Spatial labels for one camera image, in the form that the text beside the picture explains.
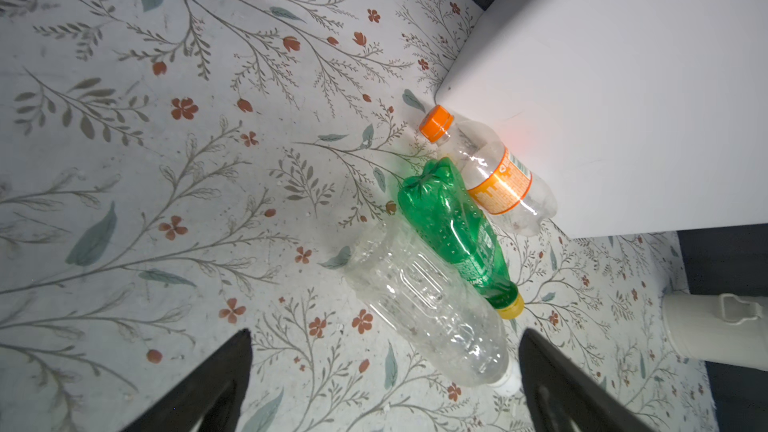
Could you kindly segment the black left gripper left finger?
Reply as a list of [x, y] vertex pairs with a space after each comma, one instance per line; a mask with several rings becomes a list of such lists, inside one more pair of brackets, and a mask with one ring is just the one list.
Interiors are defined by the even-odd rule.
[[125, 429], [234, 431], [248, 389], [252, 360], [251, 334], [242, 329]]

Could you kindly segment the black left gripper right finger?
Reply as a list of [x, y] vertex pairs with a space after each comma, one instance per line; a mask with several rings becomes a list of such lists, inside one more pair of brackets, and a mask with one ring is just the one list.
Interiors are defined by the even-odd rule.
[[559, 349], [528, 328], [519, 344], [522, 385], [536, 431], [648, 431]]

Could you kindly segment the large clear bottle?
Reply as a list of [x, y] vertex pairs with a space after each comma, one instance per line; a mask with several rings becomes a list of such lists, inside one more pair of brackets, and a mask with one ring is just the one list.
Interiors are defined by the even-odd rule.
[[502, 396], [521, 390], [501, 317], [408, 222], [392, 216], [366, 228], [343, 275], [361, 301], [452, 382]]

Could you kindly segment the orange label orange cap bottle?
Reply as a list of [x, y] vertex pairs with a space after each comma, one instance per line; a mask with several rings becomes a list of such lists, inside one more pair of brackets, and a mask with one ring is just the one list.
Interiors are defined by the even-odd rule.
[[419, 126], [421, 134], [449, 157], [472, 199], [504, 231], [536, 236], [553, 218], [557, 201], [548, 184], [534, 174], [489, 126], [437, 105]]

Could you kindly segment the green soda bottle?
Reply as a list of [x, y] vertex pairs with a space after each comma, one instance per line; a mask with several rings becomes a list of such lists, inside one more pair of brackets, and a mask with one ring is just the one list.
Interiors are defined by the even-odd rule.
[[420, 174], [404, 179], [397, 200], [418, 235], [501, 318], [513, 320], [522, 314], [524, 300], [509, 277], [497, 235], [449, 158], [429, 160]]

